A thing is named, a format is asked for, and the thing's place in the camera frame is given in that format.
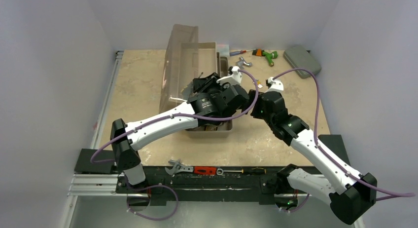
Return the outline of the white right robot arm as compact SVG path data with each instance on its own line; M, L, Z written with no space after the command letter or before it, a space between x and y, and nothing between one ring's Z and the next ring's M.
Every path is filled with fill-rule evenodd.
M278 172L277 186L283 192L302 190L329 205L343 223L352 225L376 204L377 193L371 187L377 179L345 163L323 144L314 131L298 116L288 112L279 92L249 91L257 100L251 116L266 122L272 133L307 158L323 175L319 178L290 164Z

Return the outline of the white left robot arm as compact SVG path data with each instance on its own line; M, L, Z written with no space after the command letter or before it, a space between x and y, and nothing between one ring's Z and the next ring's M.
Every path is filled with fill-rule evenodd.
M146 175L138 151L160 138L177 131L200 126L218 126L249 102L249 94L241 87L243 71L233 67L230 74L193 79L193 96L178 106L153 117L112 123L111 146L117 170L123 172L128 187L135 193L147 186Z

